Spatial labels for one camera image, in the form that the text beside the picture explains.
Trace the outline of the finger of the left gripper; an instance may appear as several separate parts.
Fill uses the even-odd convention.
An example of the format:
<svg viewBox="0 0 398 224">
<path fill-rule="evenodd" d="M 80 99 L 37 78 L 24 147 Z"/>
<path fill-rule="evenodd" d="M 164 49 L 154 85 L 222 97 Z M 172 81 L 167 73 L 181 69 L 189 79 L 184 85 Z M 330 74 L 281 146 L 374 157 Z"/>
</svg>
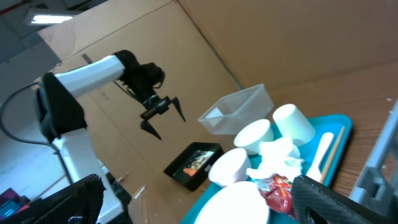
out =
<svg viewBox="0 0 398 224">
<path fill-rule="evenodd" d="M 153 126 L 146 120 L 141 121 L 140 123 L 140 128 L 149 134 L 155 136 L 157 139 L 161 140 L 161 136 L 158 134 L 158 132 L 153 128 Z"/>
<path fill-rule="evenodd" d="M 171 100 L 171 103 L 174 105 L 175 109 L 177 110 L 177 112 L 179 113 L 179 115 L 181 116 L 183 121 L 186 122 L 186 119 L 185 119 L 185 117 L 184 117 L 184 115 L 182 113 L 182 109 L 181 109 L 181 106 L 180 106 L 179 99 L 177 97 L 175 97 L 175 98 L 173 98 Z"/>
</svg>

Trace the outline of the white plastic cup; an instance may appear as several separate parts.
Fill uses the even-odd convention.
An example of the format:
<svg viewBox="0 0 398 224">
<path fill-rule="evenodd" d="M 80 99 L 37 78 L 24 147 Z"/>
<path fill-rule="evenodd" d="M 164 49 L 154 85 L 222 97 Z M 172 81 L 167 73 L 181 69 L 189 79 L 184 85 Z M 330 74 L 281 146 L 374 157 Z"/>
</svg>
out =
<svg viewBox="0 0 398 224">
<path fill-rule="evenodd" d="M 294 104 L 277 108 L 272 118 L 281 135 L 291 138 L 296 146 L 303 146 L 315 137 L 315 128 Z"/>
</svg>

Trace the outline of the pink bowl with food scraps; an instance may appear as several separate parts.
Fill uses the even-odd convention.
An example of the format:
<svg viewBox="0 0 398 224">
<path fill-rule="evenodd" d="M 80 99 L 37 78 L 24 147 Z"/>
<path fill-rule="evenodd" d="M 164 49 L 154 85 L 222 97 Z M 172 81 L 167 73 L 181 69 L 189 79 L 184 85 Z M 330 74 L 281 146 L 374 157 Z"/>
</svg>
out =
<svg viewBox="0 0 398 224">
<path fill-rule="evenodd" d="M 232 149 L 224 153 L 211 167 L 208 178 L 213 183 L 224 188 L 233 183 L 246 181 L 246 173 L 252 168 L 248 154 L 243 148 Z"/>
</svg>

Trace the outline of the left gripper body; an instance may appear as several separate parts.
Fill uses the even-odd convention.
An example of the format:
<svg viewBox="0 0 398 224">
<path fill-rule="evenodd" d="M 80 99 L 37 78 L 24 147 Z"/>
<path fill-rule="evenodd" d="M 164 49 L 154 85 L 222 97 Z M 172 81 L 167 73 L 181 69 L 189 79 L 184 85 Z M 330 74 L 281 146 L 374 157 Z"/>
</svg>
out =
<svg viewBox="0 0 398 224">
<path fill-rule="evenodd" d="M 160 98 L 158 95 L 152 95 L 148 99 L 140 101 L 140 104 L 146 109 L 145 112 L 140 115 L 140 117 L 143 120 L 148 121 L 153 116 L 166 112 L 171 103 L 172 100 L 168 96 Z"/>
</svg>

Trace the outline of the white bowl with food scraps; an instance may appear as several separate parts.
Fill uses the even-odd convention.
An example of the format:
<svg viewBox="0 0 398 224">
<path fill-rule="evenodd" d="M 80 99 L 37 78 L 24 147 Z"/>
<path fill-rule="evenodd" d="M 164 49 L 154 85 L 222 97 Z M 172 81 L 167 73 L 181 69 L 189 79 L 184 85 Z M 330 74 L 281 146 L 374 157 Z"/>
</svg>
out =
<svg viewBox="0 0 398 224">
<path fill-rule="evenodd" d="M 268 119 L 259 119 L 243 128 L 235 137 L 234 145 L 246 150 L 249 155 L 260 153 L 261 142 L 274 140 L 271 122 Z"/>
</svg>

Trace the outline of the pink round plate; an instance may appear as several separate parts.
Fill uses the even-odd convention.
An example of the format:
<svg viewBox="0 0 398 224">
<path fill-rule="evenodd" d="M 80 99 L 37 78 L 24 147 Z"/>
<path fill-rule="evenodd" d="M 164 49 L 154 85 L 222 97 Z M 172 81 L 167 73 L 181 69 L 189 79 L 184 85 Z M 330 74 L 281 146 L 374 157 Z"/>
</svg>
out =
<svg viewBox="0 0 398 224">
<path fill-rule="evenodd" d="M 236 182 L 207 201 L 195 224 L 267 224 L 270 208 L 250 181 Z"/>
</svg>

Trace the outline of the orange carrot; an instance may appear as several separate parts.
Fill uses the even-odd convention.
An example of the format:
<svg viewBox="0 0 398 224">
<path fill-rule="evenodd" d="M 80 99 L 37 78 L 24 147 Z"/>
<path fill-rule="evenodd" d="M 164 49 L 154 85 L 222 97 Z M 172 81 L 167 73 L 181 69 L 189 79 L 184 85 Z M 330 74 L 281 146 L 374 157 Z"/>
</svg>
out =
<svg viewBox="0 0 398 224">
<path fill-rule="evenodd" d="M 184 168 L 183 172 L 187 175 L 189 175 L 190 177 L 193 177 L 196 173 L 197 173 L 197 169 L 192 169 L 192 168 Z"/>
</svg>

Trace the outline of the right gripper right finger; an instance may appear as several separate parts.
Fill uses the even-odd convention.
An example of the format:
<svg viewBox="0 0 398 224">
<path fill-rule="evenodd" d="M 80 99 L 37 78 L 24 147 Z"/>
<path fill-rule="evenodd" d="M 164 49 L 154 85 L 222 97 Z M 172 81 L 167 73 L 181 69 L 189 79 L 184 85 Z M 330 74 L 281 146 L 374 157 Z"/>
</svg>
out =
<svg viewBox="0 0 398 224">
<path fill-rule="evenodd" d="M 299 223 L 394 224 L 327 186 L 300 175 L 292 184 L 292 206 Z"/>
</svg>

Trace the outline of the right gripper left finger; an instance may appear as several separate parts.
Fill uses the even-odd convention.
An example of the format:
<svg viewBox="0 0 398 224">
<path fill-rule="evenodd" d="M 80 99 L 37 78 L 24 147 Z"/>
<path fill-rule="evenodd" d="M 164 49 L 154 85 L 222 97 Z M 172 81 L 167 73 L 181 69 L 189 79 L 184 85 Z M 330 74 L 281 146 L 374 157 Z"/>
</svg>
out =
<svg viewBox="0 0 398 224">
<path fill-rule="evenodd" d="M 95 224 L 103 206 L 106 190 L 101 177 L 91 174 L 55 194 L 32 203 L 11 215 L 2 224 Z"/>
</svg>

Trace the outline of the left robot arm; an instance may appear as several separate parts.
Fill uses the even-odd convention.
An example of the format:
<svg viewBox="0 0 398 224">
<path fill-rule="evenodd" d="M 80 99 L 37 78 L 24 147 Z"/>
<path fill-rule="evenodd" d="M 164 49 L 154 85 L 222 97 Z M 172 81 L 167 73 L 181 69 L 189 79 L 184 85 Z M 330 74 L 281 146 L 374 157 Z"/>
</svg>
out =
<svg viewBox="0 0 398 224">
<path fill-rule="evenodd" d="M 141 129 L 155 137 L 158 132 L 149 120 L 163 114 L 174 105 L 181 107 L 178 98 L 160 98 L 155 89 L 164 82 L 165 72 L 154 63 L 141 64 L 129 50 L 120 50 L 97 62 L 90 63 L 66 73 L 42 75 L 35 91 L 35 107 L 40 130 L 58 158 L 68 181 L 72 184 L 90 174 L 98 175 L 105 191 L 101 210 L 95 223 L 110 223 L 124 211 L 120 199 L 93 150 L 85 121 L 85 112 L 77 99 L 99 87 L 119 80 L 127 87 L 126 93 L 144 108 L 140 117 Z"/>
</svg>

